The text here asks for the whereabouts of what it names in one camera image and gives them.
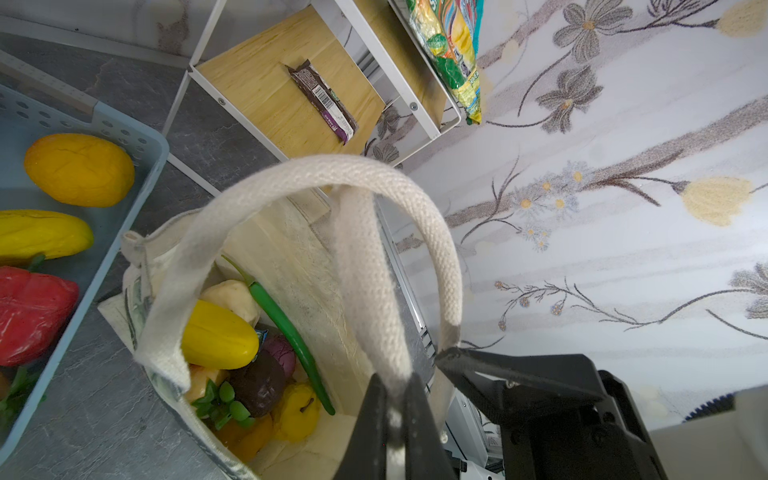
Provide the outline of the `orange potato toy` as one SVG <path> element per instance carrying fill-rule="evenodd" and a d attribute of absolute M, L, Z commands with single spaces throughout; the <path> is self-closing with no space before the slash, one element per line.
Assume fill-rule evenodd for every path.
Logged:
<path fill-rule="evenodd" d="M 214 435 L 240 461 L 248 463 L 262 450 L 274 435 L 273 418 L 270 414 L 257 418 L 245 429 L 234 421 L 227 423 Z"/>

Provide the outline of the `green chili pepper toy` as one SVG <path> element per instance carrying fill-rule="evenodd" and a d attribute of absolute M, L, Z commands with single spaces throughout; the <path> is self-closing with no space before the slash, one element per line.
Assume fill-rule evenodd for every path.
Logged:
<path fill-rule="evenodd" d="M 252 275 L 239 266 L 229 256 L 222 254 L 222 258 L 242 276 L 252 298 L 286 337 L 288 343 L 293 348 L 297 359 L 308 375 L 310 384 L 324 409 L 329 415 L 334 416 L 336 410 L 332 404 L 331 397 L 325 388 L 315 357 L 310 352 L 297 328 L 267 290 Z"/>

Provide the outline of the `cream white round vegetable toy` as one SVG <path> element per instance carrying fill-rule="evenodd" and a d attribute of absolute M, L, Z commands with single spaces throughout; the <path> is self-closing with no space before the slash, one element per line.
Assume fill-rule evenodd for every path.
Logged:
<path fill-rule="evenodd" d="M 248 286 L 239 280 L 226 280 L 210 286 L 200 294 L 199 299 L 231 311 L 253 327 L 261 317 L 262 310 Z"/>

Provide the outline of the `dark mangosteen toy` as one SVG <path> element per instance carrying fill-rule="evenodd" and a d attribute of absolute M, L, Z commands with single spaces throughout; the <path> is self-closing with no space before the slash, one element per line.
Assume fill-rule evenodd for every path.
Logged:
<path fill-rule="evenodd" d="M 260 353 L 220 384 L 208 379 L 203 394 L 191 406 L 215 431 L 229 424 L 248 429 L 273 410 L 286 386 L 283 367 L 271 354 Z"/>

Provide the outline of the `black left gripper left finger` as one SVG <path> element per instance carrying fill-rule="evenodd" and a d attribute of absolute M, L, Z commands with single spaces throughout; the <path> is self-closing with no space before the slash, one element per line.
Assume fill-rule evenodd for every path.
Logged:
<path fill-rule="evenodd" d="M 335 480 L 384 480 L 387 455 L 387 390 L 374 374 L 363 399 Z"/>

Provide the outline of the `yellow apple toy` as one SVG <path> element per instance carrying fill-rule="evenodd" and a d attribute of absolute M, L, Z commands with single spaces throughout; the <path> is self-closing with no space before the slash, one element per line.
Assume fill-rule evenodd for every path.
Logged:
<path fill-rule="evenodd" d="M 316 429 L 322 404 L 307 383 L 288 385 L 271 412 L 277 440 L 300 442 Z"/>

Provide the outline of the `purple cabbage toy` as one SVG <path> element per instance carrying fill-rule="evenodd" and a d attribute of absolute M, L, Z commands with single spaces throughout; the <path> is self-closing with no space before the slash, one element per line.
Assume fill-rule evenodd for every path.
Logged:
<path fill-rule="evenodd" d="M 297 357 L 293 347 L 285 336 L 269 336 L 264 344 L 264 350 L 278 362 L 287 378 L 293 376 Z"/>

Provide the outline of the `cream canvas tote bag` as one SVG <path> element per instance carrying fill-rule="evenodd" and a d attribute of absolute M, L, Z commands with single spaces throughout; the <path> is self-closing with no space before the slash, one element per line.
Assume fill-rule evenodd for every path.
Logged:
<path fill-rule="evenodd" d="M 403 399 L 417 374 L 380 236 L 377 197 L 398 205 L 429 250 L 440 299 L 440 349 L 460 341 L 463 285 L 450 230 L 430 197 L 378 161 L 316 155 L 262 170 L 206 207 L 171 218 L 148 236 L 122 239 L 123 290 L 99 310 L 161 400 L 231 479 L 334 479 L 369 381 L 387 390 L 386 478 L 405 478 Z M 274 440 L 248 462 L 234 456 L 184 398 L 190 389 L 182 331 L 202 291 L 237 271 L 266 288 L 315 357 L 336 414 L 305 440 Z M 440 438 L 453 386 L 423 380 Z"/>

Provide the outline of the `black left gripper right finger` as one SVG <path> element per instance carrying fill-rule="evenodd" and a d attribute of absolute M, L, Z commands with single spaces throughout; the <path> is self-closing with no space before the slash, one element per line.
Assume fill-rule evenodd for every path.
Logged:
<path fill-rule="evenodd" d="M 456 472 L 440 442 L 424 384 L 417 374 L 411 376 L 405 389 L 403 417 L 405 478 L 455 480 Z"/>

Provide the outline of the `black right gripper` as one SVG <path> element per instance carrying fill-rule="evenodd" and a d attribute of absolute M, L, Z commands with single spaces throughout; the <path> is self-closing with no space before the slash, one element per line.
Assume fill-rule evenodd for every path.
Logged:
<path fill-rule="evenodd" d="M 507 479 L 668 477 L 628 387 L 583 354 L 452 347 L 436 365 L 493 423 L 524 423 L 502 429 Z"/>

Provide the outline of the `blue candy bag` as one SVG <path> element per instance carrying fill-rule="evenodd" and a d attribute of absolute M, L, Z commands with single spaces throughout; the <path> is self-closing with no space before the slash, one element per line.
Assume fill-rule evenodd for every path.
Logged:
<path fill-rule="evenodd" d="M 259 340 L 258 349 L 261 349 L 264 345 L 264 342 L 268 339 L 270 331 L 268 329 L 255 329 L 255 333 Z"/>

